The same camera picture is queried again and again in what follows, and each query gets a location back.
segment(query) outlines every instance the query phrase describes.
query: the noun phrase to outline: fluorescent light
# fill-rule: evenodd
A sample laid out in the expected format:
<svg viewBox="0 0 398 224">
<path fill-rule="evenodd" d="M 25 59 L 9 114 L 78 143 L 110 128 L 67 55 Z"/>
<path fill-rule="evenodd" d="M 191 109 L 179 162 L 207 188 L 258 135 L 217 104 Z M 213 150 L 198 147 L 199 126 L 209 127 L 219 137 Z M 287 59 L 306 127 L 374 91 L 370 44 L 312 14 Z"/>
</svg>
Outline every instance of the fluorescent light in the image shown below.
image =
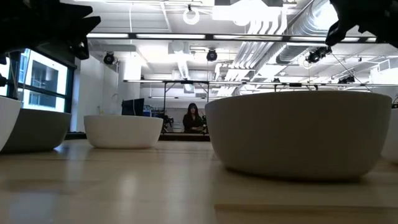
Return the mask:
<svg viewBox="0 0 398 224">
<path fill-rule="evenodd" d="M 244 82 L 219 82 L 219 81 L 210 81 L 209 84 L 231 84 L 231 85 L 240 85 Z"/>
<path fill-rule="evenodd" d="M 290 8 L 293 8 L 293 7 L 296 7 L 296 6 L 297 6 L 296 2 L 287 2 L 287 3 L 284 3 L 283 8 L 290 9 Z"/>
<path fill-rule="evenodd" d="M 326 37 L 315 37 L 315 36 L 313 36 L 313 37 L 309 37 L 309 36 L 306 36 L 306 37 L 291 37 L 290 38 L 290 40 L 291 41 L 308 41 L 308 42 L 310 42 L 310 41 L 325 41 L 326 40 Z"/>
<path fill-rule="evenodd" d="M 176 99 L 205 100 L 206 98 L 200 98 L 200 97 L 176 97 Z"/>
<path fill-rule="evenodd" d="M 137 34 L 138 39 L 205 39 L 204 34 Z"/>
<path fill-rule="evenodd" d="M 75 0 L 75 2 L 103 2 L 103 3 L 143 3 L 143 4 L 159 4 L 164 2 L 164 4 L 178 4 L 178 5 L 186 5 L 186 4 L 202 4 L 201 1 L 140 1 L 140 0 Z"/>
<path fill-rule="evenodd" d="M 282 37 L 272 35 L 214 35 L 215 40 L 253 40 L 253 41 L 280 41 Z"/>
<path fill-rule="evenodd" d="M 272 83 L 272 82 L 248 82 L 246 84 L 249 85 L 275 85 L 275 84 L 279 84 L 279 83 Z"/>
<path fill-rule="evenodd" d="M 162 83 L 162 80 L 123 80 L 124 82 L 131 83 Z"/>
<path fill-rule="evenodd" d="M 326 47 L 326 44 L 323 43 L 311 43 L 311 42 L 306 42 L 306 43 L 286 43 L 288 46 L 312 46 L 312 47 Z"/>
<path fill-rule="evenodd" d="M 342 42 L 358 42 L 359 37 L 346 37 L 342 40 Z"/>
<path fill-rule="evenodd" d="M 376 43 L 377 38 L 375 37 L 369 37 L 366 42 L 375 42 Z"/>
<path fill-rule="evenodd" d="M 164 96 L 149 96 L 150 99 L 164 99 Z M 175 99 L 175 97 L 166 96 L 166 99 Z"/>
<path fill-rule="evenodd" d="M 129 34 L 107 34 L 107 33 L 90 33 L 87 38 L 129 38 Z"/>
</svg>

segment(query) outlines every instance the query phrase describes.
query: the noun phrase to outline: white wall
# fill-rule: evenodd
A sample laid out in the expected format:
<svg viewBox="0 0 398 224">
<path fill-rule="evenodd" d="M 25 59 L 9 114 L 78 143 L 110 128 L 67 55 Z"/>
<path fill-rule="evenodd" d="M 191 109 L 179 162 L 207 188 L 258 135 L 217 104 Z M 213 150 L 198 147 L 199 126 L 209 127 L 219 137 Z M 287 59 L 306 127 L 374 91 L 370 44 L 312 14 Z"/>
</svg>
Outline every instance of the white wall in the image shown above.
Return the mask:
<svg viewBox="0 0 398 224">
<path fill-rule="evenodd" d="M 71 131 L 85 131 L 84 116 L 119 114 L 119 74 L 90 57 L 76 60 L 73 82 Z"/>
</svg>

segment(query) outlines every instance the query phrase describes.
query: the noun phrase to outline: black object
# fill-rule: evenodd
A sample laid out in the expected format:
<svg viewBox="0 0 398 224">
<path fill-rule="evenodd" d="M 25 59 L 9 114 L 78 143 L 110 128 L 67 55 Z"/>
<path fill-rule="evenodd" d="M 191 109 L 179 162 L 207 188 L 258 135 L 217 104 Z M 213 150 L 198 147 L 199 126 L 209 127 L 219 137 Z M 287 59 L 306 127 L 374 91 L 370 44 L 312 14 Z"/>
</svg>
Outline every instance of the black object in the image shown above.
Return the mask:
<svg viewBox="0 0 398 224">
<path fill-rule="evenodd" d="M 358 31 L 368 31 L 377 37 L 376 42 L 387 42 L 398 48 L 398 2 L 396 0 L 330 0 L 339 21 L 328 32 L 326 44 L 333 46 L 346 37 L 346 33 L 358 25 Z"/>
<path fill-rule="evenodd" d="M 354 82 L 355 82 L 355 77 L 353 75 L 349 75 L 345 78 L 339 79 L 337 84 L 349 84 L 349 83 L 354 83 Z"/>
<path fill-rule="evenodd" d="M 327 54 L 332 53 L 331 47 L 319 47 L 316 50 L 310 51 L 310 55 L 305 58 L 308 63 L 317 63 L 319 60 L 326 57 Z"/>
<path fill-rule="evenodd" d="M 87 17 L 91 6 L 60 3 L 60 0 L 3 1 L 0 29 L 6 30 L 0 42 L 0 58 L 9 52 L 55 43 L 80 60 L 90 57 L 87 34 L 100 22 Z"/>
<path fill-rule="evenodd" d="M 7 78 L 3 77 L 0 74 L 0 87 L 6 86 L 6 84 L 7 84 Z"/>
<path fill-rule="evenodd" d="M 217 60 L 217 53 L 215 49 L 210 49 L 209 52 L 207 53 L 207 61 L 209 62 L 214 62 L 215 60 Z"/>
<path fill-rule="evenodd" d="M 122 115 L 143 116 L 144 115 L 144 99 L 123 100 Z"/>
<path fill-rule="evenodd" d="M 114 57 L 114 52 L 107 52 L 104 57 L 104 63 L 107 65 L 114 65 L 116 63 L 116 58 Z"/>
</svg>

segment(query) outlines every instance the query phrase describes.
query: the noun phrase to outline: window frame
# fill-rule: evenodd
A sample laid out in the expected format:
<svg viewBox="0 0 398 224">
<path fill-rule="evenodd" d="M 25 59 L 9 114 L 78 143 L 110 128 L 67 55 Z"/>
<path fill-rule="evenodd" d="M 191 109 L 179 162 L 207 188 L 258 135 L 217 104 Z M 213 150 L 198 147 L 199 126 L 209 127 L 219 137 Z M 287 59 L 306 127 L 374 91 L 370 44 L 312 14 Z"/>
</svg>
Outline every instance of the window frame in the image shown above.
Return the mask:
<svg viewBox="0 0 398 224">
<path fill-rule="evenodd" d="M 65 87 L 65 94 L 60 94 L 60 93 L 57 93 L 56 91 L 50 91 L 50 90 L 38 88 L 38 87 L 35 87 L 32 85 L 28 85 L 28 84 L 25 84 L 25 90 L 31 90 L 31 91 L 34 91 L 37 93 L 48 95 L 48 96 L 55 96 L 55 97 L 63 98 L 63 99 L 65 99 L 63 112 L 71 113 L 72 112 L 73 77 L 74 77 L 76 67 L 67 65 L 67 64 L 63 63 L 62 61 L 57 60 L 56 58 L 54 58 L 48 54 L 44 54 L 43 52 L 41 52 L 37 49 L 31 49 L 31 50 L 33 50 L 34 52 L 36 52 L 38 54 L 41 54 L 41 56 L 44 56 L 50 60 L 53 60 L 54 62 L 57 62 L 63 66 L 66 66 L 67 81 L 66 81 L 66 87 Z M 21 53 L 20 52 L 13 52 L 10 54 L 10 63 L 9 63 L 10 69 L 9 69 L 9 78 L 7 79 L 8 89 L 7 89 L 6 97 L 17 99 L 17 95 L 16 95 L 17 91 L 15 91 L 15 86 L 14 86 L 12 75 L 11 75 L 12 72 L 14 72 L 15 79 L 17 80 L 16 88 L 24 87 L 23 83 L 19 83 L 20 62 L 21 62 Z"/>
</svg>

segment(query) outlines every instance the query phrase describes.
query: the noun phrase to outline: wire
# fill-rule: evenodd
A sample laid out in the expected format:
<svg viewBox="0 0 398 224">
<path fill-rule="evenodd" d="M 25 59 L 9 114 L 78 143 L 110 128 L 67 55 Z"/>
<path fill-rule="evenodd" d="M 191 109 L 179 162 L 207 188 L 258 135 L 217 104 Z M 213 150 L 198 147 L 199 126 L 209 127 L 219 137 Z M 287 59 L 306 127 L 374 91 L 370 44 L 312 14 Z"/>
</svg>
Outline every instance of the wire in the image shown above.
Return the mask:
<svg viewBox="0 0 398 224">
<path fill-rule="evenodd" d="M 352 75 L 361 85 L 364 85 L 364 84 L 361 82 L 361 80 L 359 80 L 358 78 L 356 78 L 356 76 L 355 76 L 353 73 L 351 73 L 351 72 L 343 65 L 343 63 L 340 62 L 340 60 L 338 60 L 338 58 L 336 57 L 336 55 L 334 55 L 334 54 L 332 54 L 332 55 L 333 55 L 334 58 L 338 61 L 338 63 L 340 63 L 340 65 L 343 66 L 343 68 L 344 68 L 350 75 Z M 369 87 L 367 87 L 366 85 L 364 85 L 364 86 L 365 86 L 365 88 L 367 88 L 367 89 L 372 93 L 372 90 L 369 89 Z"/>
</svg>

